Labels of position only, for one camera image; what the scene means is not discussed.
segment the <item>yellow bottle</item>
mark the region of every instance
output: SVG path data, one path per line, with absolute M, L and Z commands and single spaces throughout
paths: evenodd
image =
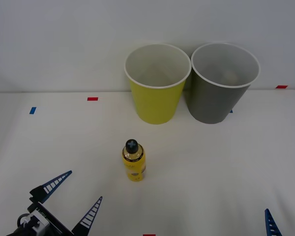
M 122 150 L 122 160 L 130 180 L 143 180 L 146 173 L 146 154 L 137 141 L 129 139 L 126 142 Z

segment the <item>bottle label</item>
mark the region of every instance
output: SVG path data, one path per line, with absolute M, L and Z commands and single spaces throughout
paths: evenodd
M 135 160 L 129 160 L 124 155 L 122 155 L 122 157 L 128 178 L 132 181 L 143 180 L 146 174 L 146 154 L 143 148 L 141 156 Z

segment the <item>tape marker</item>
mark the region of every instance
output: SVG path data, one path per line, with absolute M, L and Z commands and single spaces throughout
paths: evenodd
M 36 107 L 32 107 L 29 114 L 34 115 L 35 111 L 36 111 Z
M 88 101 L 98 101 L 98 97 L 88 97 Z
M 286 89 L 288 85 L 278 85 L 276 89 Z

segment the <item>white background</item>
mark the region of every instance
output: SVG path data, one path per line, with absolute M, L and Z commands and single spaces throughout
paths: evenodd
M 295 0 L 0 0 L 0 91 L 129 90 L 136 47 L 212 41 L 259 59 L 251 88 L 295 88 Z

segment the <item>white table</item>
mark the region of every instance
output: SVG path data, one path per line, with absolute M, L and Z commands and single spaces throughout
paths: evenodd
M 147 153 L 142 182 L 122 165 L 130 138 Z M 250 90 L 213 125 L 183 98 L 150 125 L 129 92 L 0 94 L 0 236 L 31 189 L 69 170 L 44 206 L 71 230 L 103 196 L 90 236 L 265 236 L 266 208 L 295 236 L 295 91 Z

